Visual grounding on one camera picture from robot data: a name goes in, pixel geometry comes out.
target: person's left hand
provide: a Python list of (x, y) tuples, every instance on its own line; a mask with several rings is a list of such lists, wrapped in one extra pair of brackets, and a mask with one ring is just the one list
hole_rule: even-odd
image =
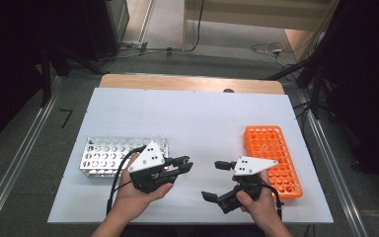
[[(122, 170), (119, 186), (124, 185), (131, 180), (128, 167), (134, 162), (138, 155), (138, 153), (134, 153), (131, 156), (127, 167)], [(129, 222), (139, 216), (150, 202), (163, 198), (172, 186), (173, 184), (168, 183), (150, 194), (145, 194), (135, 189), (132, 183), (127, 184), (117, 191), (116, 199), (111, 211), (114, 211), (115, 215), (118, 214), (117, 218)]]

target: desk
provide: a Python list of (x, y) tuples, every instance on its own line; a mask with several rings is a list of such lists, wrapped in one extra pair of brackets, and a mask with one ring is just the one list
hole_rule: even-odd
[[(187, 20), (198, 21), (201, 2), (185, 0), (183, 50)], [(201, 20), (285, 29), (291, 48), (298, 48), (294, 51), (296, 59), (302, 60), (326, 29), (338, 3), (339, 0), (205, 0)]]
[[(228, 88), (236, 93), (221, 93)], [(169, 139), (170, 156), (188, 155), (193, 166), (177, 178), (165, 198), (153, 202), (134, 223), (253, 223), (250, 215), (239, 209), (223, 214), (218, 205), (204, 201), (200, 193), (222, 195), (233, 189), (232, 173), (216, 170), (213, 163), (233, 161), (245, 154), (243, 131), (251, 124), (279, 125), (289, 145), (304, 195), (284, 201), (283, 221), (333, 222), (294, 112), (282, 92), (278, 82), (104, 76), (101, 88), (92, 96), (48, 222), (95, 223), (105, 217), (112, 181), (88, 179), (79, 170), (88, 136), (162, 133)]]

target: white tabletop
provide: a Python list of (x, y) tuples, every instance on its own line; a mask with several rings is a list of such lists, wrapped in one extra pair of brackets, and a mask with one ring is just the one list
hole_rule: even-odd
[(246, 155), (248, 125), (278, 125), (287, 142), (303, 196), (284, 200), (283, 221), (334, 222), (287, 96), (104, 88), (94, 91), (48, 222), (99, 223), (105, 218), (112, 180), (88, 179), (79, 170), (87, 137), (162, 134), (169, 140), (170, 157), (188, 155), (193, 166), (134, 223), (253, 223), (240, 209), (223, 214), (201, 195), (221, 196), (233, 189), (232, 172), (216, 170), (214, 161)]

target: white mounting bracket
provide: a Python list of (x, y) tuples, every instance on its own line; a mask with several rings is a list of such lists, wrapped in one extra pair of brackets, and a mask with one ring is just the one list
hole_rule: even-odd
[(276, 160), (241, 156), (236, 162), (234, 175), (235, 176), (253, 175), (262, 170), (266, 170), (276, 165), (278, 165), (278, 162)]
[(165, 164), (165, 159), (159, 148), (159, 144), (152, 140), (137, 159), (128, 167), (128, 171), (133, 173), (163, 164)]

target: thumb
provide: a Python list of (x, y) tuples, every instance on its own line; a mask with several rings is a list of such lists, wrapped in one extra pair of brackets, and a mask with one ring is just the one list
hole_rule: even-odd
[(249, 206), (254, 202), (251, 197), (246, 194), (245, 192), (243, 191), (238, 191), (236, 193), (236, 198), (238, 199), (238, 201), (244, 205), (245, 207), (249, 208)]
[(173, 186), (174, 185), (172, 183), (167, 183), (165, 185), (162, 185), (155, 192), (152, 192), (149, 194), (150, 201), (163, 198)]

